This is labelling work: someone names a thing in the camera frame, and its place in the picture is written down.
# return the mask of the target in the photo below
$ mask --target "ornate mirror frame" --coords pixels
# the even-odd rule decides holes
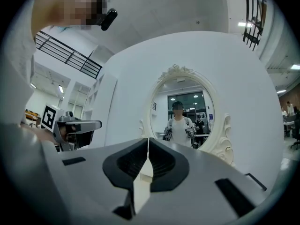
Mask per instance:
[[[147,96],[148,99],[145,101],[145,111],[143,119],[140,120],[141,127],[139,127],[139,129],[142,131],[141,137],[156,138],[156,135],[151,127],[152,103],[160,87],[167,80],[179,76],[187,77],[196,82],[199,82],[207,90],[214,105],[215,118],[213,129],[206,142],[198,150],[211,153],[224,160],[228,164],[234,166],[233,149],[230,141],[230,116],[229,114],[222,113],[220,109],[220,102],[217,91],[214,89],[213,85],[209,82],[209,80],[206,79],[203,75],[199,74],[198,72],[188,69],[186,67],[173,65],[167,70],[167,72],[163,72],[163,74],[154,84],[149,95]]]

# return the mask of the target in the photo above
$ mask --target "ceiling light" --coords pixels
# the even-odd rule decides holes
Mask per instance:
[[[294,64],[294,65],[292,65],[291,69],[300,70],[300,65]]]
[[[58,87],[60,88],[60,92],[64,93],[64,90],[62,89],[62,86],[59,85]]]
[[[283,93],[283,92],[286,92],[286,90],[281,90],[281,91],[278,91],[277,93]]]
[[[245,26],[246,26],[246,23],[245,23],[245,22],[239,22],[239,26],[240,26],[240,27],[245,27]],[[252,24],[248,23],[248,24],[247,24],[247,27],[252,28]]]

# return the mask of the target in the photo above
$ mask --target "staircase railing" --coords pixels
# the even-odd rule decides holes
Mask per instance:
[[[265,0],[246,0],[246,26],[244,31],[243,42],[246,41],[247,45],[250,41],[249,48],[251,48],[252,44],[254,51],[255,47],[259,45],[260,36],[263,34],[263,26],[264,26],[264,15],[266,13],[266,7],[264,6]]]
[[[102,66],[90,59],[91,54],[89,57],[86,57],[43,31],[36,35],[36,43],[37,49],[92,78],[96,79],[102,68]]]

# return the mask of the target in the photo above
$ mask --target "person in background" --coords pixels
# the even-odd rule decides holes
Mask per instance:
[[[287,117],[287,113],[286,113],[286,111],[285,111],[285,109],[283,107],[281,108],[281,113],[282,113],[282,116],[286,116]]]
[[[16,80],[22,79],[23,84],[30,88],[30,81],[34,75],[33,54],[36,51],[36,34],[48,26],[86,28],[95,24],[106,12],[106,0],[27,0],[7,30],[0,50],[1,66],[13,67],[10,76]],[[24,107],[24,111],[27,101],[22,101],[19,105]],[[35,133],[40,141],[56,143],[53,134],[47,129],[29,127],[26,124],[25,114],[23,118],[13,119],[12,123],[16,122]]]
[[[293,115],[295,115],[293,105],[290,102],[287,102],[286,105],[287,105],[287,114],[289,115],[289,117],[292,117]]]
[[[197,115],[197,120],[195,121],[195,126],[196,126],[196,134],[197,135],[203,134],[204,122],[201,121],[200,115]],[[196,141],[198,142],[198,147],[200,147],[203,144],[203,137],[196,137]]]
[[[188,138],[186,129],[194,124],[190,118],[183,116],[183,104],[180,101],[174,102],[172,105],[175,117],[169,119],[167,127],[172,128],[172,137],[170,142],[177,143],[182,146],[191,147],[191,139]]]

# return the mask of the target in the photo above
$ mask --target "white curved panel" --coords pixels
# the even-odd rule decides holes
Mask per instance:
[[[236,168],[252,173],[269,192],[280,169],[284,142],[280,104],[255,53],[230,34],[176,33],[134,45],[113,56],[103,70],[118,79],[105,145],[140,137],[140,120],[149,92],[162,72],[173,64],[198,72],[214,86],[220,113],[230,114]]]

